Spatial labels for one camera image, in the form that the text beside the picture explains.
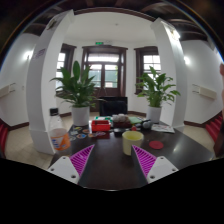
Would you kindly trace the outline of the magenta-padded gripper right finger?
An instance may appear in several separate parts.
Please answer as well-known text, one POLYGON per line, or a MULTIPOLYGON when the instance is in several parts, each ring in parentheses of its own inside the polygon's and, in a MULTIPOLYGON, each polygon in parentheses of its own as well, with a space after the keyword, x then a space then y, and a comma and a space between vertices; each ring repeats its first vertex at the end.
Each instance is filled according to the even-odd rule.
POLYGON ((148 184, 178 171, 165 156, 156 157, 135 145, 132 146, 132 158, 148 184))

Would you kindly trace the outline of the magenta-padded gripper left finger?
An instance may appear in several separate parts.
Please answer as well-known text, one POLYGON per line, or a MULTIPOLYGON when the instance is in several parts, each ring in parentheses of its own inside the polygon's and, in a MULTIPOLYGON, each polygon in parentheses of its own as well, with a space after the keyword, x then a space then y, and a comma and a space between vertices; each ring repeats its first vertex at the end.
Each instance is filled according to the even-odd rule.
POLYGON ((62 156, 47 171, 67 181, 77 184, 87 166, 95 145, 92 144, 72 156, 62 156))

